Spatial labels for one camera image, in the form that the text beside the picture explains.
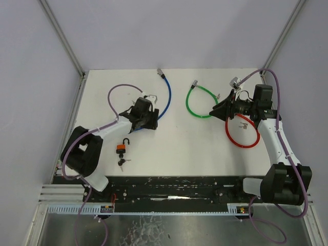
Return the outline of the red lock silver keys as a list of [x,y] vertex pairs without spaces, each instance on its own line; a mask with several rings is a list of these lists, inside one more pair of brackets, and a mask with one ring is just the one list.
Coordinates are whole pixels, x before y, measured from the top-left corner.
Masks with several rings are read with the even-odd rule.
[[239,127],[240,128],[243,128],[243,129],[247,129],[248,124],[247,123],[244,123],[244,122],[241,122],[241,125]]

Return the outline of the red cable lock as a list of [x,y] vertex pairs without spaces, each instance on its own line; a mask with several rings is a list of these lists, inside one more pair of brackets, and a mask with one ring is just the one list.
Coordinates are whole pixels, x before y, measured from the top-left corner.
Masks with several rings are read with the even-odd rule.
[[[241,122],[247,123],[247,129],[240,128]],[[234,119],[225,122],[225,132],[232,144],[239,148],[251,149],[260,142],[260,134],[254,123],[246,116],[237,114]]]

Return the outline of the green cable lock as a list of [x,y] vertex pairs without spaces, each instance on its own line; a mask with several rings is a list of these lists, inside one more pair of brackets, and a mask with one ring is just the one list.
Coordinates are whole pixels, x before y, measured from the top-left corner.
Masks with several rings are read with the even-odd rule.
[[209,115],[211,106],[218,104],[220,98],[220,93],[213,93],[205,86],[200,85],[198,80],[194,80],[186,95],[186,110],[195,118],[207,120],[211,118]]

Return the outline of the orange black padlock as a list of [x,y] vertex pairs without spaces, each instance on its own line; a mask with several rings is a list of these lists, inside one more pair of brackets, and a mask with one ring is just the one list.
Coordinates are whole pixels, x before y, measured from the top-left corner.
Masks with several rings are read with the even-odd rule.
[[124,154],[126,153],[126,143],[125,142],[127,142],[127,145],[130,144],[130,140],[128,138],[124,138],[122,140],[122,143],[118,144],[116,146],[116,154],[118,154],[118,157],[120,159],[122,159],[124,157]]

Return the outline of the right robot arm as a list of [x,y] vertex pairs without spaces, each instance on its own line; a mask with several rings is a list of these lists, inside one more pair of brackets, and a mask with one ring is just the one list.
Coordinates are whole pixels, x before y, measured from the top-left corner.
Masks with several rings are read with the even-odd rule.
[[245,178],[243,191],[260,197],[265,203],[307,204],[307,190],[312,178],[312,170],[303,166],[292,152],[283,131],[277,110],[272,109],[273,88],[268,85],[255,86],[253,98],[242,100],[231,91],[209,113],[223,121],[240,114],[248,116],[262,137],[271,167],[264,178]]

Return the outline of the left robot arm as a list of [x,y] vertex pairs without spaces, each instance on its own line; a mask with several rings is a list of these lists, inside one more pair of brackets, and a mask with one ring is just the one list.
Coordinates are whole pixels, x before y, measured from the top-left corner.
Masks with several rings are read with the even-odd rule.
[[139,97],[112,123],[93,130],[76,127],[60,156],[64,178],[79,178],[96,191],[104,191],[109,180],[98,168],[103,146],[140,128],[156,130],[159,115],[159,110],[155,108],[156,102],[155,95]]

